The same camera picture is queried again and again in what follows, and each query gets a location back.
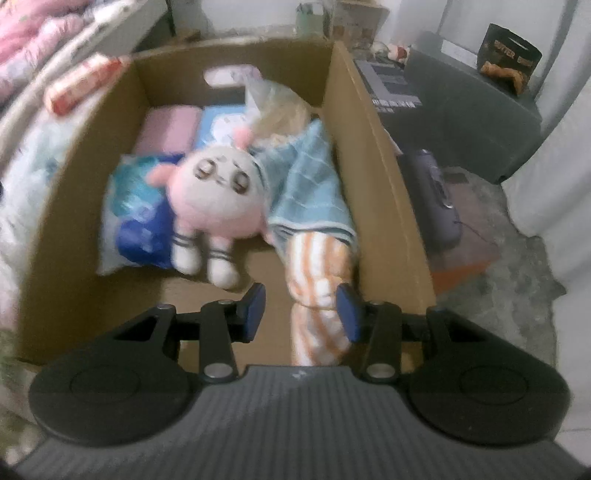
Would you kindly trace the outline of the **orange white striped towel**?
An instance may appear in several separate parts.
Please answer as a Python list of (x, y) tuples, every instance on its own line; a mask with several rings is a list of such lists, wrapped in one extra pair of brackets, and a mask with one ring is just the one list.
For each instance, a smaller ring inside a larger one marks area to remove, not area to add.
[(351, 347), (337, 311), (337, 290), (353, 279), (349, 245), (321, 232), (294, 235), (287, 243), (287, 289), (290, 312), (291, 363), (337, 365)]

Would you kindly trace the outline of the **blue white wet wipes pack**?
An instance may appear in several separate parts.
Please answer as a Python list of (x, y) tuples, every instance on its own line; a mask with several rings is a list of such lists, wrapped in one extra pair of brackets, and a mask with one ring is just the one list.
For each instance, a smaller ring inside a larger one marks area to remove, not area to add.
[(123, 155), (103, 198), (97, 274), (127, 267), (170, 269), (174, 215), (163, 188), (146, 183), (158, 165), (175, 165), (182, 153)]

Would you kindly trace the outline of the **pink white plush doll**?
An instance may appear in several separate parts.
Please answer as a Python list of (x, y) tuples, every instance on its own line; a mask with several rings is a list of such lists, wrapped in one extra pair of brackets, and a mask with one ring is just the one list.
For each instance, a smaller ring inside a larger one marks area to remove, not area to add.
[(230, 145), (195, 150), (176, 165), (156, 165), (145, 177), (165, 190), (174, 214), (173, 268), (191, 276), (205, 266), (208, 282), (224, 290), (240, 281), (235, 240), (266, 235), (263, 181), (247, 151), (252, 140), (252, 130), (238, 127)]

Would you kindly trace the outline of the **dark purple handheld device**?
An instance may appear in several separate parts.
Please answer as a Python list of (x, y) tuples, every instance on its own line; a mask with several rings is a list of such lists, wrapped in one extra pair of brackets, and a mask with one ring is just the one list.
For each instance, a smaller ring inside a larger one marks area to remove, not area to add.
[(462, 223), (433, 154), (428, 150), (403, 154), (398, 164), (427, 252), (455, 248), (462, 237)]

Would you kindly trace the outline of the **light blue striped towel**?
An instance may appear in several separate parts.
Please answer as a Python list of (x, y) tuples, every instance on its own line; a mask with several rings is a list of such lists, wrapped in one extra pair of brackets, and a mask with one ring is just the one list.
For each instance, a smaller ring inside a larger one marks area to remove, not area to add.
[(267, 232), (278, 255), (287, 255), (291, 237), (311, 231), (335, 237), (356, 251), (355, 224), (322, 120), (312, 120), (283, 145), (252, 149), (252, 155), (263, 183)]

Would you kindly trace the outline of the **brown cardboard box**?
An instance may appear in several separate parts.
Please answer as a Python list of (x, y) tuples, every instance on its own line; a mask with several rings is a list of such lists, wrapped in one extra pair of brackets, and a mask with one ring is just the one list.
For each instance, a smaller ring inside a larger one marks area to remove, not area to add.
[(431, 274), (394, 146), (345, 46), (322, 41), (199, 42), (137, 55), (110, 86), (70, 147), (39, 221), (16, 320), (16, 355), (42, 365), (148, 308), (181, 312), (226, 297), (207, 282), (151, 267), (100, 277), (98, 237), (108, 177), (128, 153), (147, 110), (242, 100), (208, 86), (222, 65), (256, 66), (317, 109), (360, 245), (363, 297), (422, 314), (435, 302)]

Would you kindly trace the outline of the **light blue printed pack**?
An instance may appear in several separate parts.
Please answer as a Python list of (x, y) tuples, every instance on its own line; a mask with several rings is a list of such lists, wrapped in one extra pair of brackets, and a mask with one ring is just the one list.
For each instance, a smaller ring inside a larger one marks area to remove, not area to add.
[(232, 146), (235, 129), (245, 126), (245, 124), (245, 105), (205, 106), (202, 110), (193, 148), (197, 150), (215, 145)]

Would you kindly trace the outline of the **clear plastic bag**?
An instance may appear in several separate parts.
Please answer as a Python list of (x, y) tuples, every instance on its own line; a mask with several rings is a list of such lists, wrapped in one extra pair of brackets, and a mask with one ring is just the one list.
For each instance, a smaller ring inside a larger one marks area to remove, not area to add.
[(245, 83), (246, 125), (255, 140), (300, 135), (311, 114), (308, 102), (283, 84), (259, 78)]

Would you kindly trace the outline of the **dark grey sofa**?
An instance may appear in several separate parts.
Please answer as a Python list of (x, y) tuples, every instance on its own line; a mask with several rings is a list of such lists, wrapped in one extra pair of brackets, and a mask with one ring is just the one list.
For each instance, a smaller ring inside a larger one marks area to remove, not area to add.
[(380, 120), (399, 150), (430, 151), (491, 183), (514, 174), (541, 138), (530, 93), (516, 97), (477, 72), (476, 56), (432, 33), (405, 66), (356, 61)]

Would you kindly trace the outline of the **white rolled fuzzy blanket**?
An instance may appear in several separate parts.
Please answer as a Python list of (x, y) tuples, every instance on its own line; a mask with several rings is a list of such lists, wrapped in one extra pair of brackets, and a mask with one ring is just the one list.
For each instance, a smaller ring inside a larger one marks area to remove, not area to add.
[(45, 89), (87, 57), (99, 52), (110, 57), (131, 53), (168, 12), (164, 1), (108, 1), (87, 25), (45, 63), (35, 78), (6, 104), (1, 103), (1, 162), (17, 149), (32, 118), (43, 104)]

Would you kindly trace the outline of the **red pink tissue pack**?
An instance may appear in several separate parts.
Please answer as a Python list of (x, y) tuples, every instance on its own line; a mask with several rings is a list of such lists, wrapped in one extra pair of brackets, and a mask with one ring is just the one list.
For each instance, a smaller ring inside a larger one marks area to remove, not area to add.
[(90, 94), (105, 86), (129, 64), (129, 58), (95, 53), (53, 81), (43, 104), (55, 116), (65, 116)]

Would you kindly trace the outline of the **black snack bag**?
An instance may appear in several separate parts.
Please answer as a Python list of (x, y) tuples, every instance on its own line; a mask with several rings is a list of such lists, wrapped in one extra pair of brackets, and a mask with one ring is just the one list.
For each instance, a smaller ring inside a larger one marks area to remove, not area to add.
[(491, 23), (477, 54), (477, 71), (521, 96), (542, 59), (541, 51), (511, 30)]

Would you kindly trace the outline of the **grey pink quilt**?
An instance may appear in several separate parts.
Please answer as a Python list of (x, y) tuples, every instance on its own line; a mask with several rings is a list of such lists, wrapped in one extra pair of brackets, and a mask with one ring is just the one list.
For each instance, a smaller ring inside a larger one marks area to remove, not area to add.
[(95, 20), (108, 1), (1, 3), (1, 103), (26, 87), (65, 43)]

